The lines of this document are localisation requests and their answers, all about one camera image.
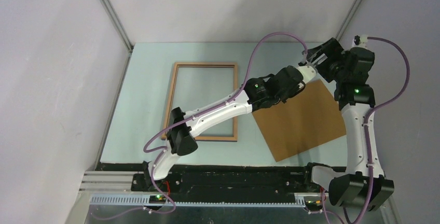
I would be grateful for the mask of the brown cardboard backing board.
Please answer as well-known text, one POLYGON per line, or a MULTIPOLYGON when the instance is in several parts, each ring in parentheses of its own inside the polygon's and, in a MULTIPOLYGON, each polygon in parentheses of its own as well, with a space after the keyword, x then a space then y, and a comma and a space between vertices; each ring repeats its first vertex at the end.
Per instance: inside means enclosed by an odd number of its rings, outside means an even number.
POLYGON ((346 134, 338 103, 319 79, 286 103, 253 112, 253 117, 277 162, 346 134))

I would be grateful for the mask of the wooden picture frame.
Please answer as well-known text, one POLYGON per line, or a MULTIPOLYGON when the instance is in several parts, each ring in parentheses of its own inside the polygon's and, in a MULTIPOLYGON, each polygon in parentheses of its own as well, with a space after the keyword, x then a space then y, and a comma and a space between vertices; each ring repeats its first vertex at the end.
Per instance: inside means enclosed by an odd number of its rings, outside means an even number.
MULTIPOLYGON (((165 118, 163 127, 169 126, 172 103, 174 100, 175 86, 177 82, 178 70, 180 68, 231 68, 233 69, 233 88, 238 89, 238 63, 237 62, 175 62, 170 87, 167 97, 165 118)), ((196 141, 205 142, 237 142, 238 141, 238 118, 232 119, 232 136, 197 136, 196 141)))

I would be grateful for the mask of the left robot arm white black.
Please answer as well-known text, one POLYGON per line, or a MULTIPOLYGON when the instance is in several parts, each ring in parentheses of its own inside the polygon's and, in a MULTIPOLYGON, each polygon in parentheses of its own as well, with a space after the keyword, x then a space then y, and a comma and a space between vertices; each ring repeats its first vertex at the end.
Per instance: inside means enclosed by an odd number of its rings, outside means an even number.
POLYGON ((154 151, 149 145, 161 135, 166 143, 157 147, 157 158, 147 163, 144 185, 151 191, 163 187, 164 179, 180 157, 198 149, 196 137, 207 129, 240 115, 271 108, 299 94, 316 75, 312 66, 300 64, 287 66, 275 75, 248 79, 231 95, 193 111, 184 112, 179 107, 170 114, 172 124, 161 130, 144 146, 144 152, 154 151))

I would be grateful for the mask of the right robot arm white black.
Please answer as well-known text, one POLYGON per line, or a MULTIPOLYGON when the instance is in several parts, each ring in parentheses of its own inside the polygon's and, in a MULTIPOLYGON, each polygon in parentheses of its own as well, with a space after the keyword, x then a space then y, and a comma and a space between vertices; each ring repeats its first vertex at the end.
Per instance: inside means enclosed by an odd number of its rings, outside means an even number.
POLYGON ((333 206, 376 211, 394 192, 394 182, 385 178, 375 144, 376 102, 374 91, 366 82, 375 54, 361 45, 345 50, 331 38, 309 49, 307 61, 327 82, 336 83, 334 99, 346 128, 348 154, 344 172, 309 163, 302 186, 309 192, 322 187, 333 206))

